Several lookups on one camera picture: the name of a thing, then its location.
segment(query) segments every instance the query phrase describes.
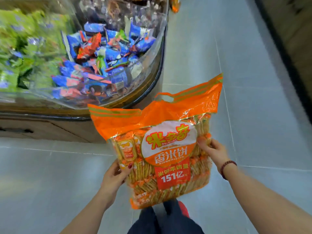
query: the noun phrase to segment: forearm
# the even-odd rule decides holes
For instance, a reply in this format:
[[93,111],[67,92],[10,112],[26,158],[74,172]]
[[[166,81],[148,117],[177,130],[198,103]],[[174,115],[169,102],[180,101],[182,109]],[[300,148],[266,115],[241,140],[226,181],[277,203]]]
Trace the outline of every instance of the forearm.
[[312,233],[312,217],[237,166],[225,166],[224,175],[259,234]]
[[68,224],[60,234],[97,234],[108,202],[99,190],[87,206]]

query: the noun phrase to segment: tiled floor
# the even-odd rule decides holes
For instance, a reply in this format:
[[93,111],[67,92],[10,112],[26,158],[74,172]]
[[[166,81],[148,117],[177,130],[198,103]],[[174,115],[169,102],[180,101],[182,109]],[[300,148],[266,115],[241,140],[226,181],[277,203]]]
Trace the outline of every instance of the tiled floor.
[[[241,168],[312,214],[312,127],[253,0],[182,0],[170,14],[163,91],[224,72],[211,133]],[[58,233],[98,190],[107,145],[0,138],[0,233]],[[209,185],[179,198],[205,233],[256,233],[213,167]],[[138,218],[127,187],[99,233]]]

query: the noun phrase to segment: red shoe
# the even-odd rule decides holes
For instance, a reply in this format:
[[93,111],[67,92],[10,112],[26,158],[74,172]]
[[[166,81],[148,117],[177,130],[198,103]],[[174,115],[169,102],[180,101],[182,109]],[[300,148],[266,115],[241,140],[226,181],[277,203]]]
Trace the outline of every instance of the red shoe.
[[190,218],[189,214],[188,214],[188,210],[187,208],[185,207],[185,205],[181,202],[181,201],[178,201],[178,204],[179,204],[179,207],[182,211],[182,214],[185,216],[185,217],[188,217]]

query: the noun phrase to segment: beaded bracelet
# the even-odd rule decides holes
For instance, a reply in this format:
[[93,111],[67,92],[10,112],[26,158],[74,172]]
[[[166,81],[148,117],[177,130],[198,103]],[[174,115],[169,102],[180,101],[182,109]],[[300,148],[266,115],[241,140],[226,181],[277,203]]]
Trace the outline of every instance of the beaded bracelet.
[[222,176],[225,180],[227,180],[227,179],[225,178],[225,176],[224,176],[224,174],[223,174],[223,169],[224,169],[224,167],[225,167],[226,165],[228,165],[229,163],[234,163],[234,164],[237,166],[236,162],[234,162],[234,161],[232,161],[232,160],[227,161],[227,162],[225,162],[225,163],[222,165],[222,167],[221,167],[221,169],[220,169],[220,173],[221,173],[221,176]]

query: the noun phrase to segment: drawer handle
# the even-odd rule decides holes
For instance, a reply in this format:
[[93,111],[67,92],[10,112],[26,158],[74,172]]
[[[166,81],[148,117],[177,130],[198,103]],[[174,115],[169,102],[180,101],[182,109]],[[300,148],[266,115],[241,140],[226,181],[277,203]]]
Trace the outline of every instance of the drawer handle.
[[0,127],[0,131],[13,132],[13,133],[33,133],[30,129],[14,129],[14,128],[2,128]]

